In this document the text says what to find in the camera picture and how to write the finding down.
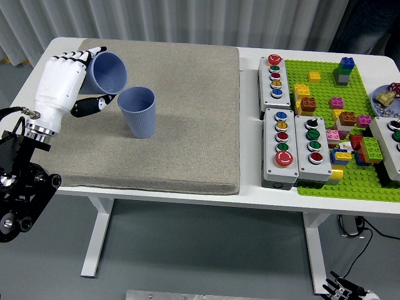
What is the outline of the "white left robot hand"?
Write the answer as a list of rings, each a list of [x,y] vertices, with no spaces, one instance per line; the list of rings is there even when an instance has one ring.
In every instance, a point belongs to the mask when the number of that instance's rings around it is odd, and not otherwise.
[[[34,110],[39,117],[31,124],[59,134],[62,118],[76,102],[89,63],[106,50],[107,47],[101,46],[51,57],[45,64],[34,97]]]

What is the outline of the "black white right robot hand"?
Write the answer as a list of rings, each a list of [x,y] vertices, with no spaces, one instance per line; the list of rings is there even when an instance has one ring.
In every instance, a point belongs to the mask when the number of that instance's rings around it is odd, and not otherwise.
[[[335,272],[331,271],[331,275],[334,277],[334,281],[327,278],[326,284],[322,287],[327,291],[327,294],[322,294],[321,297],[326,300],[338,299],[338,300],[368,300],[368,299],[379,299],[379,296],[374,292],[364,289],[357,284],[354,284],[347,279],[339,276]]]

